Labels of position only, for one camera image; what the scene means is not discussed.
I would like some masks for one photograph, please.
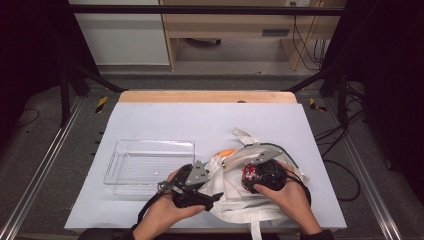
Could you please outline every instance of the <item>person's right hand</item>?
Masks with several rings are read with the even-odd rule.
[[[287,170],[287,173],[290,176],[296,178],[292,166],[281,162],[278,163]],[[263,196],[276,203],[280,207],[281,211],[300,226],[302,232],[311,235],[322,231],[314,214],[312,213],[303,188],[297,182],[288,178],[286,185],[279,191],[271,190],[260,184],[256,184],[254,188]]]

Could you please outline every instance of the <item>gray carpet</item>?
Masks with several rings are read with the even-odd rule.
[[[303,80],[305,77],[292,76],[108,76],[119,86],[131,89],[258,89],[280,90]],[[78,196],[84,178],[88,173],[94,153],[101,141],[108,117],[117,102],[119,94],[112,93],[96,84],[85,98],[81,112],[69,133],[54,165],[52,166],[43,188],[38,194],[32,208],[20,228],[19,234],[36,233],[75,236],[75,233],[63,229],[70,213],[70,206]],[[316,88],[297,95],[304,105],[305,113],[314,134],[335,127],[329,112],[310,109],[309,98],[315,97],[317,105],[325,103],[317,97]],[[97,103],[102,96],[108,100],[101,113],[95,113]],[[38,164],[53,140],[60,123],[60,98],[58,88],[50,89],[34,96],[28,107],[35,108],[40,116],[33,123],[16,128],[6,148],[1,150],[0,180],[0,223],[4,223],[23,194]],[[360,110],[358,103],[353,103],[350,114]],[[404,239],[424,239],[424,208],[415,198],[403,175],[387,170],[384,155],[378,147],[366,121],[358,119],[349,126],[349,135],[362,160],[371,173],[373,180]],[[322,140],[328,143],[335,140],[337,134]],[[319,145],[324,152],[328,144]],[[352,169],[349,155],[342,143],[338,143],[325,159],[336,161]],[[340,167],[326,163],[326,168],[336,195],[349,198],[356,192],[352,177]],[[338,239],[385,239],[368,200],[363,193],[348,202],[340,201],[347,222],[347,229],[335,233]],[[282,236],[291,239],[292,235]]]

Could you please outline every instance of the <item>white table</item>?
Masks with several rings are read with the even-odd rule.
[[[111,114],[65,228],[75,231],[94,227],[129,228],[136,223],[137,214],[145,201],[114,195],[110,186],[103,183],[119,139],[191,140],[195,142],[196,159],[207,162],[220,150],[242,146],[232,135],[234,127],[250,132],[261,142],[284,147],[311,178],[307,186],[312,194],[312,210],[320,225],[334,230],[346,228],[303,107],[290,94],[201,91],[123,93]],[[231,103],[230,99],[248,103]],[[297,228],[291,221],[278,226],[261,223],[262,232]],[[169,231],[217,233],[249,232],[249,229],[247,225],[226,223],[209,212],[202,212],[178,222]]]

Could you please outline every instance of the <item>white tote bag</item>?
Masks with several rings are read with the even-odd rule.
[[[249,224],[252,239],[260,240],[261,221],[278,224],[288,217],[272,201],[243,188],[241,169],[256,161],[263,152],[278,152],[280,154],[273,159],[293,166],[296,175],[303,182],[308,178],[282,147],[271,143],[259,143],[250,134],[238,128],[235,128],[233,133],[244,147],[223,150],[213,156],[205,166],[209,171],[210,181],[199,189],[199,192],[209,196],[223,192],[224,195],[214,203],[210,212],[225,222]]]

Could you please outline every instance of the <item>hand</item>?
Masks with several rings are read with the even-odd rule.
[[[296,178],[293,174],[294,168],[292,166],[279,163],[288,171],[287,173],[290,176]],[[288,178],[286,185],[279,191],[271,190],[260,184],[256,184],[254,188],[263,196],[276,203],[281,211],[300,226],[302,232],[309,235],[321,232],[321,227],[312,213],[306,194],[297,182]]]
[[[168,176],[171,181],[177,171]],[[147,211],[143,220],[133,231],[136,240],[153,239],[168,230],[176,222],[192,217],[205,209],[205,206],[197,205],[187,208],[177,208],[172,201],[171,191],[160,197]]]

